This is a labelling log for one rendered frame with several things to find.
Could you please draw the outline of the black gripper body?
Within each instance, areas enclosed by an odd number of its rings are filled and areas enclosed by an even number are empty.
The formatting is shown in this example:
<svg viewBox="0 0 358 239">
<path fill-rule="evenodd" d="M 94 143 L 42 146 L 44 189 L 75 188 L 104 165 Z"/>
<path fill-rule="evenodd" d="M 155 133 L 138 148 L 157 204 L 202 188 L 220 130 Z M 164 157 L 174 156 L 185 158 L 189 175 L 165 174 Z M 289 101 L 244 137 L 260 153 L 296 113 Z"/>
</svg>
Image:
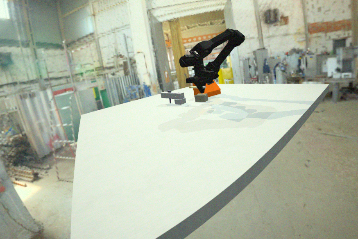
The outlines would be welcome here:
<svg viewBox="0 0 358 239">
<path fill-rule="evenodd" d="M 203 80 L 207 80 L 207 77 L 199 78 L 199 70 L 200 70 L 200 68 L 204 71 L 205 70 L 204 68 L 206 68 L 206 67 L 204 66 L 204 64 L 203 65 L 198 65 L 198 66 L 193 66 L 192 70 L 194 70 L 195 75 L 194 75 L 194 77 L 187 78 L 186 83 L 202 82 Z"/>
</svg>

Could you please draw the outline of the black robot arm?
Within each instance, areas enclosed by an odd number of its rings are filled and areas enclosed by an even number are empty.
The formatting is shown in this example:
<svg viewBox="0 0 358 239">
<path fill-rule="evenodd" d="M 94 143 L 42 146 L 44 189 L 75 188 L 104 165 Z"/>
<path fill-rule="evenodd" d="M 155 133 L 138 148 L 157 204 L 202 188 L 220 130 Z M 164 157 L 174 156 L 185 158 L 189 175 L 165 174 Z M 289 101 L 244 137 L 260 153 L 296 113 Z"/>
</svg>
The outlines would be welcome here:
<svg viewBox="0 0 358 239">
<path fill-rule="evenodd" d="M 203 58 L 207 57 L 215 47 L 221 45 L 227 40 L 228 43 L 216 59 L 206 65 L 206 70 L 203 71 L 201 68 L 199 70 L 199 78 L 207 77 L 207 80 L 209 80 L 206 83 L 207 85 L 214 83 L 213 79 L 219 77 L 218 71 L 220 70 L 220 65 L 227 58 L 230 52 L 245 40 L 245 36 L 238 30 L 226 29 L 225 32 L 217 35 L 209 41 L 199 42 L 189 51 L 190 55 L 184 55 L 179 59 L 180 66 L 191 67 L 204 64 Z M 196 54 L 195 51 L 198 54 Z"/>
</svg>

